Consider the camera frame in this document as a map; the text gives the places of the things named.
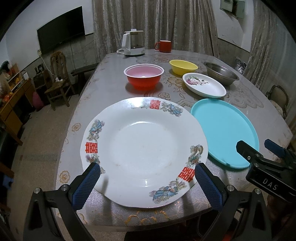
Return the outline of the turquoise round plate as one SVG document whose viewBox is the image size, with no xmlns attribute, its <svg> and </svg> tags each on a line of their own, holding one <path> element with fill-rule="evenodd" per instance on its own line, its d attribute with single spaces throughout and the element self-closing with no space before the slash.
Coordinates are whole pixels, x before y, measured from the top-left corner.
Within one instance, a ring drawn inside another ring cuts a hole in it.
<svg viewBox="0 0 296 241">
<path fill-rule="evenodd" d="M 233 169 L 246 169 L 250 163 L 236 150 L 236 144 L 244 141 L 257 151 L 257 132 L 247 116 L 228 102 L 218 99 L 202 99 L 191 108 L 208 142 L 212 158 Z"/>
</svg>

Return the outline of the large white patterned plate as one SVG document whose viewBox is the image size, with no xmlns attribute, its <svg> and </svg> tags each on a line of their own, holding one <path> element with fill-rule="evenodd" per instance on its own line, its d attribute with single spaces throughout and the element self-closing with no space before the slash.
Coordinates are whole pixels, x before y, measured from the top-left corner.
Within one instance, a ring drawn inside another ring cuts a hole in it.
<svg viewBox="0 0 296 241">
<path fill-rule="evenodd" d="M 101 111 L 84 132 L 82 166 L 101 168 L 95 189 L 126 207 L 158 208 L 195 184 L 195 166 L 208 157 L 199 122 L 168 100 L 134 97 Z"/>
</svg>

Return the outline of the stainless steel bowl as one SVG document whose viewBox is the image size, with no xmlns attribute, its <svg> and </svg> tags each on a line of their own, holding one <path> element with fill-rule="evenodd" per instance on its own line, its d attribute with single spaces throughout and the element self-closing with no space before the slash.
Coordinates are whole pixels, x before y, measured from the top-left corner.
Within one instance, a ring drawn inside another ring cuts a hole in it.
<svg viewBox="0 0 296 241">
<path fill-rule="evenodd" d="M 239 80 L 239 77 L 226 67 L 211 62 L 205 62 L 204 65 L 208 76 L 224 86 L 230 86 L 234 81 Z"/>
</svg>

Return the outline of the white oval floral dish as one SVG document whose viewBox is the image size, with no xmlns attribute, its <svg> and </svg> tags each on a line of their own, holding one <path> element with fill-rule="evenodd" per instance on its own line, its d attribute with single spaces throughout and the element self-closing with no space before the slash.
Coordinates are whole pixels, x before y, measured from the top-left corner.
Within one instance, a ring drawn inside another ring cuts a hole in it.
<svg viewBox="0 0 296 241">
<path fill-rule="evenodd" d="M 186 73 L 182 78 L 186 87 L 201 97 L 219 99 L 227 93 L 222 84 L 207 75 Z"/>
</svg>

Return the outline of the yellow plastic bowl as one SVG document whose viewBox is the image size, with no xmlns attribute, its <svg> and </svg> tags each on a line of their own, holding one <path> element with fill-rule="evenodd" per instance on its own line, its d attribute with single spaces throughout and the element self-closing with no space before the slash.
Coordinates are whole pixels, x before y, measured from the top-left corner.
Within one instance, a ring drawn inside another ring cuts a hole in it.
<svg viewBox="0 0 296 241">
<path fill-rule="evenodd" d="M 169 63 L 173 73 L 180 76 L 183 76 L 186 73 L 195 72 L 198 69 L 197 65 L 185 60 L 171 60 Z"/>
</svg>

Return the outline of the red plastic bowl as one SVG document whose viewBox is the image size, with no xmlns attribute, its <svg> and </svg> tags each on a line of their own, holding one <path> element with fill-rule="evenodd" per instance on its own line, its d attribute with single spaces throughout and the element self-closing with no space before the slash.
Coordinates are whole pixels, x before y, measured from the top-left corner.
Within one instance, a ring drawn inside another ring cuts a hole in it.
<svg viewBox="0 0 296 241">
<path fill-rule="evenodd" d="M 136 90 L 149 91 L 155 89 L 164 72 L 158 65 L 136 64 L 125 68 L 123 73 Z"/>
</svg>

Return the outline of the chair at right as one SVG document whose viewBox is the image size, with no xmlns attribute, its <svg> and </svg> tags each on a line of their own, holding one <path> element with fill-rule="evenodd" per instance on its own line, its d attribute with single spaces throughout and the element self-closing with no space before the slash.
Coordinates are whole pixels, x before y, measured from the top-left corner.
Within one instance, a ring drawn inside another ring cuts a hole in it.
<svg viewBox="0 0 296 241">
<path fill-rule="evenodd" d="M 287 118 L 287 106 L 289 102 L 287 92 L 281 86 L 273 85 L 265 96 L 285 120 Z"/>
</svg>

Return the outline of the lace patterned tablecloth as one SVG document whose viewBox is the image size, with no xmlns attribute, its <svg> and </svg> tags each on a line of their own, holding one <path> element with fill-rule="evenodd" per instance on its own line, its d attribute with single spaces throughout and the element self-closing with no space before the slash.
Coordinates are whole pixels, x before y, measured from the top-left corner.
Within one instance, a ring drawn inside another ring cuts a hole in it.
<svg viewBox="0 0 296 241">
<path fill-rule="evenodd" d="M 170 61 L 181 60 L 194 63 L 198 66 L 196 71 L 182 77 L 177 75 L 171 68 Z M 138 64 L 154 64 L 161 66 L 165 72 L 160 80 L 160 87 L 147 91 L 144 96 L 158 97 L 170 100 L 180 106 L 191 108 L 201 98 L 218 98 L 223 94 L 222 86 L 217 81 L 207 76 L 205 62 L 210 61 L 205 55 L 201 56 L 178 56 L 176 54 L 154 53 L 137 57 Z M 262 95 L 242 77 L 225 87 L 226 94 L 221 97 L 237 108 L 263 108 Z"/>
</svg>

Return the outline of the wooden chair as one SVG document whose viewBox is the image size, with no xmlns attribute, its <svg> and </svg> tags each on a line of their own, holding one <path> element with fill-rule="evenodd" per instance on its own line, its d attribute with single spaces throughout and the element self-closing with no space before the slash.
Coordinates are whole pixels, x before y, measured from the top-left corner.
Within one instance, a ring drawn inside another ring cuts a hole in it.
<svg viewBox="0 0 296 241">
<path fill-rule="evenodd" d="M 56 51 L 50 56 L 50 70 L 54 80 L 51 87 L 45 91 L 45 95 L 51 109 L 55 111 L 56 101 L 61 99 L 69 107 L 69 100 L 75 94 L 75 91 L 68 76 L 66 58 L 62 51 Z"/>
</svg>

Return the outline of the wooden sideboard cabinet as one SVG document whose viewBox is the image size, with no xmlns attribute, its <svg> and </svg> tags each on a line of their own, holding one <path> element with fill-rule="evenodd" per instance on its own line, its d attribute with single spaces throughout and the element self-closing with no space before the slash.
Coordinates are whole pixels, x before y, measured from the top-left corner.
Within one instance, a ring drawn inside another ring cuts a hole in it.
<svg viewBox="0 0 296 241">
<path fill-rule="evenodd" d="M 24 77 L 17 64 L 9 67 L 8 73 L 1 73 L 1 129 L 21 146 L 23 142 L 18 133 L 23 121 L 20 117 L 34 109 L 35 88 L 32 79 Z"/>
</svg>

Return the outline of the red mug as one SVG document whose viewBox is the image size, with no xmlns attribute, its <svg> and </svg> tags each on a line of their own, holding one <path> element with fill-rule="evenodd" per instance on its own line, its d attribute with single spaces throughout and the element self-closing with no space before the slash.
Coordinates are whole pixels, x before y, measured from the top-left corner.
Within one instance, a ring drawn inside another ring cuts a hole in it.
<svg viewBox="0 0 296 241">
<path fill-rule="evenodd" d="M 157 42 L 155 44 L 154 49 L 156 51 L 159 51 L 162 53 L 170 53 L 171 52 L 171 41 L 160 40 L 159 42 Z"/>
</svg>

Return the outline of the beige curtain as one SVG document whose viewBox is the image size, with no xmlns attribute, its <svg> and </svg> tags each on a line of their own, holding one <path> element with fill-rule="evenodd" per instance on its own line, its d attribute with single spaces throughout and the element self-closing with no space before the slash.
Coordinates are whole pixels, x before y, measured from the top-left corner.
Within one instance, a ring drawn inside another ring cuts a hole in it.
<svg viewBox="0 0 296 241">
<path fill-rule="evenodd" d="M 92 1 L 96 57 L 121 48 L 131 29 L 144 32 L 144 47 L 169 40 L 172 49 L 219 57 L 211 1 Z"/>
</svg>

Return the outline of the white electric kettle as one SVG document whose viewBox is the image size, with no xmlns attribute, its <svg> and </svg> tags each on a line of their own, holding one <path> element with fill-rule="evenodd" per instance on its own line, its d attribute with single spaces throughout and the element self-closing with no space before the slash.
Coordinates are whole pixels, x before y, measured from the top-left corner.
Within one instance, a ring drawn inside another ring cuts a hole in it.
<svg viewBox="0 0 296 241">
<path fill-rule="evenodd" d="M 125 56 L 144 55 L 144 31 L 137 29 L 125 31 L 122 37 L 121 48 L 117 50 L 117 53 L 124 54 Z"/>
</svg>

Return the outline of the black wall television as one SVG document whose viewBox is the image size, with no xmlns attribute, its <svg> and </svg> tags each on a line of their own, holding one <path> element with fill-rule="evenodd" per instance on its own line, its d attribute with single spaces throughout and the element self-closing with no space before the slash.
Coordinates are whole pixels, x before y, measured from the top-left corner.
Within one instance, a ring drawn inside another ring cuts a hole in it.
<svg viewBox="0 0 296 241">
<path fill-rule="evenodd" d="M 82 6 L 60 15 L 38 28 L 37 36 L 42 54 L 84 37 Z"/>
</svg>

